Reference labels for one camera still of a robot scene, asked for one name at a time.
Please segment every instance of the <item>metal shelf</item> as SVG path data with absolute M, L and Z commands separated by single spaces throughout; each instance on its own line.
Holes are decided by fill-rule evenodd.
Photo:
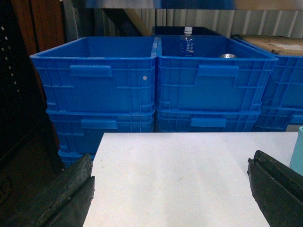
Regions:
M 75 8 L 303 10 L 303 0 L 72 0 Z

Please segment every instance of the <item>white tabletop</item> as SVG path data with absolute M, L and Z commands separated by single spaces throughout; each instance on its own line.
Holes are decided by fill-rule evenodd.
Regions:
M 296 132 L 106 133 L 85 227 L 268 227 L 248 158 L 289 166 Z

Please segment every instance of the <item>blue plastic crate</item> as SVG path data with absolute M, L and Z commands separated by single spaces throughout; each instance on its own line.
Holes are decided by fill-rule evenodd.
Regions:
M 158 43 L 157 108 L 260 111 L 277 58 L 222 36 L 197 36 L 194 57 L 178 57 L 179 38 Z M 224 53 L 237 58 L 219 58 Z
M 292 125 L 303 125 L 303 110 L 263 106 L 253 131 L 286 131 Z
M 268 79 L 262 104 L 303 110 L 303 56 L 275 55 L 239 38 L 236 40 L 279 59 Z
M 205 27 L 192 27 L 192 35 L 220 35 L 213 30 Z M 184 35 L 184 27 L 182 26 L 155 26 L 151 31 L 153 36 L 164 35 Z
M 65 167 L 68 168 L 72 164 L 74 164 L 79 158 L 82 157 L 83 154 L 74 154 L 74 153 L 65 153 L 61 150 L 58 151 L 58 154 L 62 160 L 62 162 L 65 164 Z M 95 155 L 90 155 L 91 160 L 94 161 Z
M 153 113 L 102 114 L 47 110 L 60 150 L 65 153 L 95 154 L 104 132 L 153 132 Z
M 170 112 L 157 111 L 161 132 L 251 131 L 260 112 Z
M 86 37 L 31 56 L 52 111 L 154 110 L 157 38 Z

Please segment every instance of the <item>black pegboard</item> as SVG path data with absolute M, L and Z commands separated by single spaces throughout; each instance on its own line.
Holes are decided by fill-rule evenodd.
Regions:
M 13 7 L 0 0 L 0 159 L 45 115 Z

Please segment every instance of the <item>bottle cap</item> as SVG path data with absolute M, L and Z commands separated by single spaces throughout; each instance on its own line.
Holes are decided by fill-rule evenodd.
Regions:
M 185 27 L 184 28 L 184 34 L 192 34 L 193 28 L 192 27 Z

